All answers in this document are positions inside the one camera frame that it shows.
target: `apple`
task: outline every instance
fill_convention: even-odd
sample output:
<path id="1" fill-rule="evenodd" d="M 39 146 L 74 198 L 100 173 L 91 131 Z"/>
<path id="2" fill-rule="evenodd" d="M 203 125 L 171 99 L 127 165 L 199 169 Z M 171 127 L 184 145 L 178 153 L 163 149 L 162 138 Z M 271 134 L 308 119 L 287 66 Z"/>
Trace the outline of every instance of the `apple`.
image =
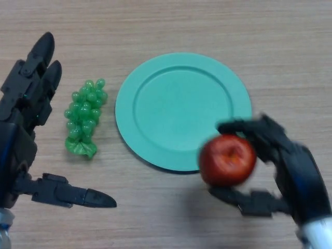
<path id="1" fill-rule="evenodd" d="M 255 150 L 249 141 L 224 134 L 204 144 L 199 154 L 199 170 L 207 184 L 230 187 L 246 181 L 256 161 Z"/>

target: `green grapes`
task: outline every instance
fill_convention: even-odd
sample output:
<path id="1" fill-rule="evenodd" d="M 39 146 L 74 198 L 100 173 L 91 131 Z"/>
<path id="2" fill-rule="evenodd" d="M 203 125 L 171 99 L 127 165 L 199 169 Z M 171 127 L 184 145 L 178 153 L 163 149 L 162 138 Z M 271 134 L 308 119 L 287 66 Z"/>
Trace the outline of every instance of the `green grapes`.
<path id="1" fill-rule="evenodd" d="M 72 153 L 88 155 L 89 158 L 96 153 L 91 137 L 99 123 L 100 108 L 108 98 L 104 86 L 104 79 L 98 79 L 95 84 L 87 80 L 79 91 L 72 93 L 72 102 L 64 111 L 64 117 L 68 119 L 65 146 Z"/>

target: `wood grain surface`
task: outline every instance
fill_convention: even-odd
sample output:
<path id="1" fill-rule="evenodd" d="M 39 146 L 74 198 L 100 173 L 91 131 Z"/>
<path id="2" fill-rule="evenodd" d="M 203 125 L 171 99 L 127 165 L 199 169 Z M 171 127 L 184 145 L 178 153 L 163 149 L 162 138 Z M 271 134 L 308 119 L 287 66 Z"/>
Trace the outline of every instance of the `wood grain surface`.
<path id="1" fill-rule="evenodd" d="M 122 142 L 117 92 L 142 62 L 196 52 L 233 69 L 252 98 L 293 139 L 306 143 L 332 193 L 331 0 L 0 0 L 0 80 L 46 31 L 63 76 L 47 124 L 36 129 L 33 177 L 43 172 L 108 193 L 109 210 L 44 205 L 21 196 L 12 209 L 13 249 L 300 248 L 292 219 L 243 218 L 212 198 L 198 174 L 147 166 Z M 92 161 L 66 152 L 64 110 L 86 79 L 103 77 L 108 103 Z M 243 186 L 276 191 L 273 167 Z"/>

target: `green plate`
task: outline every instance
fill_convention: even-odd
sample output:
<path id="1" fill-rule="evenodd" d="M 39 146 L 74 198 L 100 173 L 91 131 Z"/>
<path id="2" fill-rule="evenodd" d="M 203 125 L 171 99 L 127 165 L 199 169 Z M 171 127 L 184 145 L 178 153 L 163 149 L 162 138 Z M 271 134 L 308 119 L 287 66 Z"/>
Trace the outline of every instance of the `green plate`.
<path id="1" fill-rule="evenodd" d="M 251 118 L 248 92 L 227 66 L 193 53 L 155 57 L 124 81 L 115 106 L 127 145 L 147 162 L 172 171 L 198 170 L 197 156 L 216 124 Z"/>

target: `robotic hand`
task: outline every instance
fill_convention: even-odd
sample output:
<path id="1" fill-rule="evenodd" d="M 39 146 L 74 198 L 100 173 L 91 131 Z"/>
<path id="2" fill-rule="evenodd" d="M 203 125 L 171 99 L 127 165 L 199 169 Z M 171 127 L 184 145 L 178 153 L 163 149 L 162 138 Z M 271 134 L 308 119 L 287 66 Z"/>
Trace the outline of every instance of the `robotic hand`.
<path id="1" fill-rule="evenodd" d="M 71 208 L 73 204 L 90 208 L 115 208 L 116 201 L 105 193 L 73 187 L 63 176 L 44 173 L 36 181 L 28 171 L 37 145 L 36 126 L 43 126 L 52 112 L 50 101 L 59 85 L 59 61 L 49 67 L 54 38 L 45 33 L 34 45 L 26 61 L 18 60 L 1 91 L 0 101 L 0 249 L 11 249 L 8 230 L 13 223 L 12 208 L 19 195 L 32 201 Z"/>
<path id="2" fill-rule="evenodd" d="M 220 134 L 244 136 L 264 163 L 276 168 L 275 182 L 282 194 L 253 190 L 245 195 L 232 188 L 212 187 L 214 197 L 237 206 L 243 216 L 291 215 L 297 236 L 306 249 L 332 248 L 332 211 L 326 187 L 309 149 L 291 141 L 267 115 L 257 120 L 235 120 L 218 126 Z"/>

